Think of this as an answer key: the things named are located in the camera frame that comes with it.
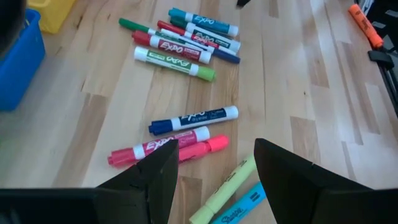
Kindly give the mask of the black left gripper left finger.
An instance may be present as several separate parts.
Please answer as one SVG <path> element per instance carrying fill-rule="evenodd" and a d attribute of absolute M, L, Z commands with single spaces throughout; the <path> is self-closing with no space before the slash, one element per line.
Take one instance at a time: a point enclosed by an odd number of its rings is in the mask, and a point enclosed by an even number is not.
<path fill-rule="evenodd" d="M 95 188 L 2 189 L 1 223 L 167 223 L 178 161 L 170 140 Z"/>

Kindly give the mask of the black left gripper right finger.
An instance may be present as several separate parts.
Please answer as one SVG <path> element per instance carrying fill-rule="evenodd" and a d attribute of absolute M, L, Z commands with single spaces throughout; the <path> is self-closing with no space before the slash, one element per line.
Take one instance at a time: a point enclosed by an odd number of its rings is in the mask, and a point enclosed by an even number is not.
<path fill-rule="evenodd" d="M 371 189 L 262 138 L 254 158 L 277 223 L 397 223 L 397 189 Z"/>

